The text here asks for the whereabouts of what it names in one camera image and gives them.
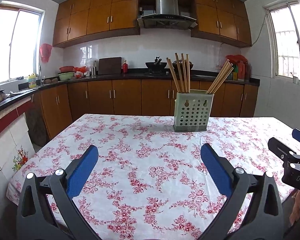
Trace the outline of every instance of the countertop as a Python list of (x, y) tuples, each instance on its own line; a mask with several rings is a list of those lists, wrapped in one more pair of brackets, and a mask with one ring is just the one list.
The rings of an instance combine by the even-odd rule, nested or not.
[[(75, 83), (75, 82), (86, 82), (86, 81), (98, 81), (98, 80), (115, 80), (115, 79), (167, 79), (171, 80), (172, 75), (170, 74), (162, 74), (162, 75), (150, 75), (146, 74), (147, 68), (135, 68), (135, 69), (129, 69), (129, 72), (126, 74), (110, 74), (110, 75), (96, 75), (96, 76), (90, 76), (90, 77), (84, 77), (80, 79), (69, 79), (65, 81), (59, 81), (47, 85), (42, 85), (33, 88), (31, 91), (28, 91), (22, 95), (18, 95), (12, 98), (8, 98), (2, 102), (0, 102), (0, 111), (4, 108), (11, 106), (12, 104), (16, 103), (17, 101), (29, 97), (32, 94), (36, 93), (40, 90), (45, 90), (48, 88), (56, 87), (58, 85), (62, 84), (68, 84), (68, 83)], [(214, 81), (215, 77), (218, 75), (218, 72), (211, 72), (211, 71), (204, 71), (204, 70), (191, 70), (191, 80), (192, 81)], [(253, 86), (259, 86), (260, 80), (255, 78), (250, 78), (249, 81), (232, 81), (232, 80), (225, 80), (226, 83), (234, 83), (234, 84), (241, 84), (241, 85), (253, 85)]]

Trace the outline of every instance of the cloth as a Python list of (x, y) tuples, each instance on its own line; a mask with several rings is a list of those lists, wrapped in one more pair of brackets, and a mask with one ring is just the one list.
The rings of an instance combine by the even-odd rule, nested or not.
[[(85, 114), (28, 160), (10, 180), (7, 197), (18, 204), (29, 172), (66, 168), (91, 144), (99, 160), (73, 201), (102, 239), (197, 239), (226, 200), (200, 159), (204, 143), (247, 173), (271, 171), (282, 201), (293, 190), (281, 182), (282, 161), (267, 147), (275, 136), (300, 154), (292, 129), (279, 120), (210, 118), (206, 132), (186, 133), (172, 125), (173, 117)], [(231, 230), (239, 228), (251, 197)], [(64, 223), (52, 196), (49, 203)]]

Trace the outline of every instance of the red tile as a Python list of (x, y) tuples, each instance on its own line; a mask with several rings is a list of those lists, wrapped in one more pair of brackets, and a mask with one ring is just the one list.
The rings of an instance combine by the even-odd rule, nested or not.
[(29, 100), (22, 104), (21, 106), (17, 107), (18, 115), (22, 115), (24, 112), (26, 112), (29, 108), (33, 107), (34, 104)]
[(18, 112), (16, 109), (12, 110), (10, 113), (6, 114), (0, 119), (0, 133), (8, 127), (14, 120), (18, 118)]

